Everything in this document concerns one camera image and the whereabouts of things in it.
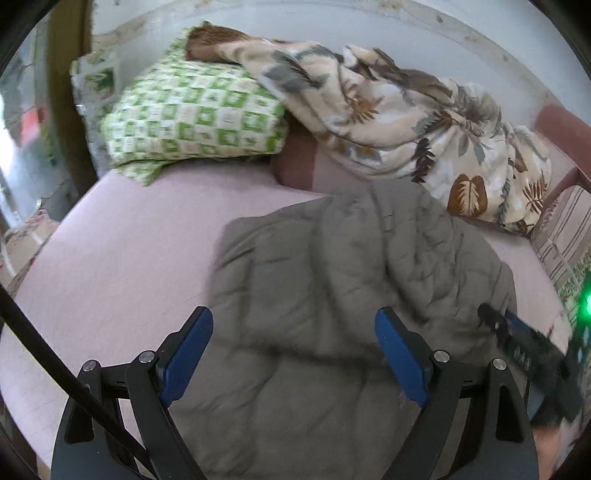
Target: floral blanket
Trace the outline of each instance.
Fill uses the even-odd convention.
[[[454,215],[527,233],[550,182],[546,148],[481,87],[400,69],[378,48],[250,37],[205,22],[187,59],[239,63],[357,175],[408,178]]]

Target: wall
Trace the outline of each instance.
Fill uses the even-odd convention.
[[[529,104],[540,100],[539,92],[532,91],[539,85],[531,84],[539,80],[591,124],[591,81],[560,33],[527,0],[115,3],[96,0],[95,48],[135,40],[123,56],[131,62],[127,71],[132,78],[158,58],[182,27],[207,19],[251,34],[314,39],[337,50],[344,43],[380,46],[404,67],[485,85],[506,113],[514,113],[505,116],[514,123],[531,123]]]

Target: bed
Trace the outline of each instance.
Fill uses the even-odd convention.
[[[90,358],[128,362],[157,347],[204,303],[226,223],[319,196],[278,185],[265,164],[188,161],[150,187],[111,172],[65,218],[17,303],[74,373]],[[529,241],[485,236],[513,266],[520,316],[547,330],[561,306]],[[24,436],[51,465],[67,398],[8,329],[0,338],[0,390]],[[182,411],[171,407],[178,423],[190,414],[186,400]],[[138,436],[123,403],[126,425]]]

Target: leaf pattern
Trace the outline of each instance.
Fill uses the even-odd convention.
[[[476,157],[476,160],[478,160],[478,164],[481,165],[486,158],[486,154],[484,152],[485,148],[487,150],[490,150],[491,148],[488,145],[481,143],[481,141],[478,140],[470,131],[465,131],[460,137],[460,140],[457,143],[457,156],[461,157],[466,154],[470,142],[472,142],[474,156]]]
[[[416,164],[413,171],[413,182],[425,183],[425,175],[429,172],[429,169],[435,165],[435,155],[429,150],[429,140],[422,138],[417,143],[417,148],[414,150],[414,154],[411,157],[411,161],[415,160]]]
[[[460,141],[457,143],[457,156],[462,157],[468,151],[468,134],[463,133],[460,137]]]
[[[310,48],[299,51],[294,55],[296,60],[301,60],[308,55],[318,55],[319,57],[333,57],[336,58],[335,53],[322,45],[312,45]]]
[[[265,72],[264,76],[279,83],[281,89],[286,92],[296,93],[307,88],[318,89],[329,78],[327,73],[318,77],[310,76],[294,57],[280,50],[275,50],[271,57],[277,64]]]
[[[484,144],[480,143],[480,141],[476,138],[472,138],[472,147],[474,148],[474,155],[478,160],[478,164],[481,165],[486,158],[486,154],[484,153]]]
[[[359,85],[349,79],[345,80],[342,90],[345,101],[351,108],[347,124],[362,124],[375,119],[375,115],[378,113],[376,107],[384,100],[384,96],[364,98],[359,93]]]
[[[507,179],[505,180],[505,184],[501,189],[501,198],[503,199],[503,203],[499,205],[499,208],[495,212],[495,223],[497,225],[505,225],[505,218],[507,216],[507,212],[509,211],[509,200],[507,197],[509,196],[509,192],[511,191],[511,182]]]
[[[548,185],[546,184],[544,174],[535,183],[528,182],[527,186],[523,189],[523,195],[527,199],[526,207],[530,212],[537,213],[538,215],[542,213],[542,205],[544,204],[547,190]]]
[[[525,160],[523,159],[523,155],[519,151],[519,148],[515,147],[515,163],[513,168],[516,169],[519,173],[523,173],[527,171],[527,165],[525,164]]]
[[[434,92],[444,94],[451,98],[452,91],[446,87],[442,82],[435,76],[428,73],[422,72],[421,70],[404,70],[399,68],[393,59],[390,58],[379,48],[374,48],[374,52],[383,63],[375,62],[370,65],[381,77],[389,80],[392,83],[397,84],[403,89],[414,90],[415,92],[427,95],[435,100],[437,96]]]
[[[413,127],[413,131],[418,135],[427,135],[440,128],[449,129],[455,123],[452,116],[445,110],[432,112],[425,118],[419,120]]]
[[[447,201],[447,211],[452,215],[478,217],[488,208],[484,179],[476,175],[471,179],[463,173],[453,182]]]
[[[537,149],[533,140],[530,137],[530,134],[524,132],[518,127],[515,127],[514,133],[519,138],[519,140],[521,140],[524,144],[530,147],[535,152],[535,154],[538,155],[541,161],[546,162],[548,160],[548,157],[543,156]]]

